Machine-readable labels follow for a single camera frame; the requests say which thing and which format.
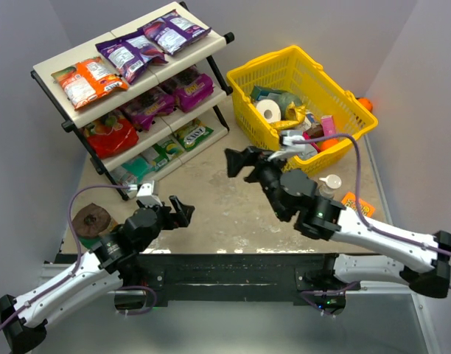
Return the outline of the orange candy bag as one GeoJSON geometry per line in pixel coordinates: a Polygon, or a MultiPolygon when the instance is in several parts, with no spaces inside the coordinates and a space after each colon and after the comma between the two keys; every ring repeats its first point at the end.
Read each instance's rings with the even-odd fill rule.
{"type": "Polygon", "coordinates": [[[100,56],[77,62],[51,73],[51,76],[62,88],[75,111],[115,90],[128,89],[128,84],[113,69],[107,67],[100,56]]]}

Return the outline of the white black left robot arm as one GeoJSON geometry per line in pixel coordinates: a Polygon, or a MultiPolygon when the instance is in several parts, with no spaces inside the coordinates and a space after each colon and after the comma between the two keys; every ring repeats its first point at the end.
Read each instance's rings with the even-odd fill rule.
{"type": "Polygon", "coordinates": [[[170,204],[140,207],[102,237],[74,264],[38,288],[0,297],[0,332],[12,353],[28,353],[46,338],[49,327],[109,291],[125,289],[136,258],[164,230],[186,228],[195,208],[171,195],[170,204]]]}

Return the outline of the green fruit candy bag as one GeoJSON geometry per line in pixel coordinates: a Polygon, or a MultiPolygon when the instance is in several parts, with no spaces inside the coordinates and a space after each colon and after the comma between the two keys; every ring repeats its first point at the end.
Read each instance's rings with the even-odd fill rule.
{"type": "Polygon", "coordinates": [[[173,132],[173,136],[186,151],[195,149],[208,138],[214,130],[198,118],[193,119],[173,132]]]}

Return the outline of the purple candy bag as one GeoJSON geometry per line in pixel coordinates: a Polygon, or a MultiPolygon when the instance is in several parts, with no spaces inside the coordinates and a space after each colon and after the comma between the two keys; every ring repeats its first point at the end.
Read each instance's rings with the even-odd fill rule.
{"type": "Polygon", "coordinates": [[[211,32],[211,28],[184,18],[176,10],[139,27],[139,30],[168,55],[175,55],[211,32]]]}
{"type": "Polygon", "coordinates": [[[95,47],[129,84],[135,83],[148,66],[168,63],[164,53],[157,49],[141,29],[98,43],[95,47]]]}

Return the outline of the magenta grape candy bag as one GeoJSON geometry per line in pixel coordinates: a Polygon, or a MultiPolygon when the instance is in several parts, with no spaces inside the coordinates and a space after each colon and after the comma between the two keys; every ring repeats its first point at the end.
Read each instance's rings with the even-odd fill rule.
{"type": "Polygon", "coordinates": [[[190,66],[182,72],[160,83],[160,87],[175,99],[175,104],[187,113],[202,103],[214,92],[210,76],[190,66]]]}

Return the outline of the teal candy bag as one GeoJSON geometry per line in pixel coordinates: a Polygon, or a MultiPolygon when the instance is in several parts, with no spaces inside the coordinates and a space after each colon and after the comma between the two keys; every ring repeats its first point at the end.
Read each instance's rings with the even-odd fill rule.
{"type": "Polygon", "coordinates": [[[155,167],[143,156],[136,156],[111,171],[115,182],[119,185],[139,184],[149,173],[154,172],[155,167]]]}

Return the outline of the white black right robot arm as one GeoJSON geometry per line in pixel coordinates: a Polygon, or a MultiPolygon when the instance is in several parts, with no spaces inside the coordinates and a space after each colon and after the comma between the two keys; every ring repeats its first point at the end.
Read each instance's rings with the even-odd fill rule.
{"type": "Polygon", "coordinates": [[[318,194],[317,184],[300,169],[283,171],[288,158],[302,145],[278,151],[250,146],[242,151],[225,149],[228,177],[252,167],[248,183],[262,187],[280,221],[294,221],[294,228],[315,240],[332,240],[372,251],[361,259],[339,255],[331,275],[343,284],[362,280],[395,282],[412,291],[436,298],[450,289],[451,234],[410,232],[362,217],[342,203],[318,194]]]}

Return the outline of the green lime candy bag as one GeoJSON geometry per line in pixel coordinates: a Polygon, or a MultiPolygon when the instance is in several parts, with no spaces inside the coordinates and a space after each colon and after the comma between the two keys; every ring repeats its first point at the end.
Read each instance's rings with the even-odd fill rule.
{"type": "Polygon", "coordinates": [[[173,135],[169,135],[141,153],[141,157],[157,172],[185,152],[173,135]]]}

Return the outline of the red fruit candy bag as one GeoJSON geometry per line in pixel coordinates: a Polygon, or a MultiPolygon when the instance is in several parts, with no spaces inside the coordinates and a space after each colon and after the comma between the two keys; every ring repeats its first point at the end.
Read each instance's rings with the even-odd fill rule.
{"type": "Polygon", "coordinates": [[[82,132],[100,159],[123,153],[139,140],[136,129],[119,109],[88,123],[82,132]]]}

